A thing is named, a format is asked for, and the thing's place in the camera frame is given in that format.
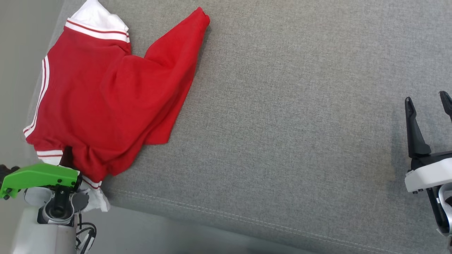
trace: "red jacket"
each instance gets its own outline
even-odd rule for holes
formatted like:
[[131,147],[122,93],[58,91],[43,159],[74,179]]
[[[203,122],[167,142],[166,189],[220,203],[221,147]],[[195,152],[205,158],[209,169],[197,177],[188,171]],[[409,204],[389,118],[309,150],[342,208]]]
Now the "red jacket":
[[74,165],[93,182],[127,170],[143,144],[168,142],[209,21],[198,8],[139,57],[122,20],[88,0],[42,62],[27,142],[52,164],[71,146]]

